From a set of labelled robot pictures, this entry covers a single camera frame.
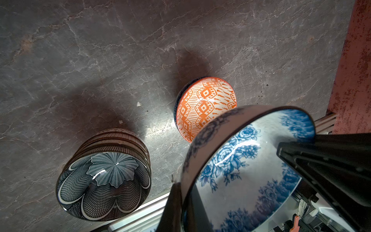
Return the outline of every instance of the blue rose pattern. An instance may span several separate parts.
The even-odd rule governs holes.
[[[242,232],[252,231],[257,228],[262,222],[268,219],[289,197],[294,190],[300,177],[290,169],[285,163],[282,163],[283,179],[278,183],[277,180],[267,183],[260,187],[258,202],[255,210],[249,213],[246,209],[238,209],[229,211],[228,217],[225,218],[220,229],[215,229],[215,232]]]
[[[231,180],[241,180],[241,176],[238,171],[240,167],[248,166],[248,164],[246,164],[245,161],[241,161],[241,159],[243,157],[247,159],[256,158],[260,147],[257,145],[248,145],[236,148],[236,145],[247,140],[257,140],[258,134],[259,131],[249,125],[243,128],[227,143],[225,143],[202,171],[201,176],[198,179],[198,181],[201,182],[201,186],[209,183],[211,191],[216,191],[218,186],[215,183],[215,179],[221,174],[224,176],[226,186]]]
[[[313,140],[315,135],[314,125],[306,113],[299,110],[283,110],[283,113],[286,115],[280,118],[281,124],[289,127],[289,130],[298,142]],[[245,150],[246,148],[236,149],[236,154],[239,153],[239,149]],[[220,225],[220,229],[214,229],[214,231],[252,231],[268,219],[290,196],[300,180],[300,176],[285,163],[282,163],[282,168],[283,179],[280,182],[272,179],[271,182],[267,182],[267,185],[260,187],[260,196],[253,212],[249,213],[246,209],[242,210],[240,208],[236,211],[229,211],[228,217]]]
[[[314,138],[315,131],[312,120],[300,110],[283,110],[285,116],[281,117],[281,124],[289,127],[298,142],[309,142]]]
[[[188,166],[189,166],[189,159],[191,156],[196,157],[198,149],[205,146],[218,132],[221,125],[223,125],[226,122],[229,122],[227,119],[231,115],[240,114],[242,110],[245,108],[234,108],[231,109],[222,115],[218,116],[211,122],[209,122],[194,138],[192,141],[187,155],[185,156],[184,164],[183,164],[183,171],[182,172],[188,172]]]

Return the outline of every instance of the orange patterned bowl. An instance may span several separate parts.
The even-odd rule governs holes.
[[[225,80],[211,76],[198,78],[178,94],[174,107],[175,125],[191,143],[208,122],[236,106],[236,95]]]

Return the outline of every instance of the bowl rim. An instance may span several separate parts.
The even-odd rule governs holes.
[[[84,157],[86,157],[86,156],[89,156],[89,155],[91,155],[91,154],[94,154],[94,153],[116,152],[116,153],[127,154],[127,153],[124,153],[124,152],[115,151],[115,150],[110,150],[110,149],[107,149],[107,150],[105,150],[105,151],[100,151],[100,152],[92,151],[92,150],[94,150],[94,149],[96,149],[96,148],[102,148],[102,147],[107,147],[107,146],[119,146],[119,147],[125,147],[125,148],[130,149],[131,151],[137,153],[137,154],[138,154],[138,157],[140,157],[140,158],[137,158],[137,157],[136,157],[136,158],[137,158],[138,160],[140,160],[142,163],[144,163],[145,166],[148,166],[148,173],[150,173],[150,174],[152,173],[152,172],[151,172],[151,162],[150,162],[150,160],[149,160],[149,159],[147,160],[146,157],[144,157],[144,156],[143,156],[143,155],[142,155],[138,150],[135,150],[133,147],[130,147],[130,146],[126,145],[126,144],[119,144],[119,143],[113,143],[113,142],[109,142],[109,143],[105,143],[105,144],[96,144],[96,145],[90,146],[90,147],[88,147],[87,149],[81,151],[78,155],[76,155],[76,156],[74,157],[73,162],[70,162],[68,166],[65,166],[65,167],[63,168],[63,172],[66,171],[66,170],[69,168],[69,166],[70,166],[72,163],[74,163],[75,161],[77,161],[77,160],[79,160],[79,159],[81,159],[81,158],[84,158]]]
[[[91,136],[89,139],[85,140],[79,146],[79,148],[76,150],[76,152],[72,155],[72,157],[67,161],[67,163],[63,167],[62,172],[65,171],[66,168],[69,167],[73,162],[75,162],[76,160],[82,158],[83,156],[81,156],[81,155],[84,154],[84,153],[86,153],[86,151],[88,151],[91,148],[91,145],[94,144],[95,142],[104,141],[104,140],[112,140],[112,139],[126,141],[128,143],[133,144],[136,147],[139,147],[140,150],[144,153],[144,156],[145,157],[143,157],[143,158],[147,158],[148,159],[149,166],[150,166],[150,153],[149,153],[149,151],[147,149],[147,146],[144,144],[144,142],[136,134],[135,135],[130,134],[130,133],[128,133],[128,131],[131,132],[131,133],[133,133],[133,134],[135,134],[134,132],[132,132],[132,131],[130,131],[128,129],[124,129],[124,128],[109,128],[109,129],[105,129],[105,130],[102,130],[102,131],[97,132],[96,134],[94,134],[93,136]],[[142,147],[139,144],[137,144],[136,142],[134,142],[134,141],[131,141],[131,140],[128,140],[128,139],[125,139],[125,138],[121,138],[121,137],[111,136],[111,137],[97,138],[100,135],[110,134],[110,133],[120,133],[120,134],[126,134],[128,136],[132,136],[132,137],[134,137],[134,138],[136,138],[136,139],[139,140],[139,143],[141,144]]]
[[[175,105],[174,105],[174,110],[173,110],[173,115],[174,115],[174,123],[175,123],[175,126],[177,127],[177,129],[179,130],[178,128],[178,125],[177,125],[177,109],[178,109],[178,105],[179,105],[179,102],[180,102],[180,99],[183,97],[183,94],[184,92],[196,81],[199,81],[203,78],[206,78],[206,77],[212,77],[212,76],[203,76],[203,77],[199,77],[199,78],[196,78],[190,82],[188,82],[182,89],[181,91],[179,91],[178,95],[177,95],[177,98],[175,99]]]
[[[180,129],[179,129],[179,127],[178,127],[178,123],[177,123],[177,112],[178,112],[178,107],[179,107],[179,102],[181,101],[181,100],[183,100],[183,97],[184,97],[184,93],[188,90],[188,89],[190,89],[190,88],[192,88],[195,84],[197,84],[197,83],[199,83],[202,79],[204,79],[204,78],[217,78],[217,79],[220,79],[220,80],[222,80],[222,81],[224,81],[227,85],[229,85],[229,87],[231,88],[231,90],[232,90],[232,92],[233,92],[233,94],[234,94],[234,96],[236,96],[236,93],[234,92],[234,89],[232,88],[232,86],[226,81],[226,80],[224,80],[223,78],[220,78],[220,77],[216,77],[216,76],[204,76],[204,77],[201,77],[201,78],[198,78],[198,79],[195,79],[194,81],[191,81],[191,82],[189,82],[182,90],[181,90],[181,92],[182,92],[182,95],[181,95],[181,97],[179,97],[179,95],[178,95],[178,97],[177,97],[177,102],[176,102],[176,104],[175,104],[175,106],[174,106],[174,122],[175,122],[175,126],[177,127],[177,129],[178,129],[178,131],[179,131],[179,133],[180,133],[180,135],[185,139],[185,140],[187,140],[189,143],[192,143],[192,141],[189,141],[184,135],[183,135],[183,133],[180,131]]]

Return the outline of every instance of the bowl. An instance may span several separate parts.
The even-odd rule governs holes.
[[[210,76],[198,78],[178,94],[175,125],[183,138],[192,142],[208,122],[236,106],[236,95],[225,80]]]
[[[315,126],[297,107],[238,107],[209,122],[183,165],[183,220],[196,187],[216,231],[253,231],[287,200],[300,176],[279,157],[280,142],[312,142]]]
[[[149,153],[133,132],[109,129],[84,142],[63,168],[57,200],[71,215],[90,221],[121,218],[151,189]]]

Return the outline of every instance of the blue floral bowl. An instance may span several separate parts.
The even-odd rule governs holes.
[[[188,150],[181,180],[183,203],[196,186],[215,231],[254,230],[278,210],[301,179],[277,157],[277,145],[312,141],[314,136],[313,120],[297,107],[243,106],[220,115]]]

